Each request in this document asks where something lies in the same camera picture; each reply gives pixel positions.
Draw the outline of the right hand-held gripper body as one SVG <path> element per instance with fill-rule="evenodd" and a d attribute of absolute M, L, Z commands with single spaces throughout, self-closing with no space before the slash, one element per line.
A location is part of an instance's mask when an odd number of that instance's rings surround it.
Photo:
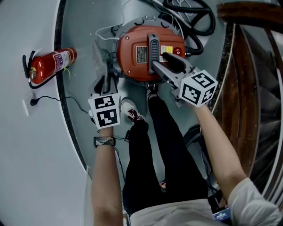
<path fill-rule="evenodd" d="M 172 88 L 170 95 L 178 107 L 185 102 L 201 107 L 207 104 L 216 91 L 218 81 L 206 70 L 194 70 L 182 80 L 180 88 Z"/>

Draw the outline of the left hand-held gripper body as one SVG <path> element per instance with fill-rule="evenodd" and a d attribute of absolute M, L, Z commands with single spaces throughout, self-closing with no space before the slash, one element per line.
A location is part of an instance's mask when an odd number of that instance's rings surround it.
<path fill-rule="evenodd" d="M 93 93 L 88 103 L 90 117 L 98 130 L 120 125 L 121 96 L 119 93 L 104 96 Z"/>

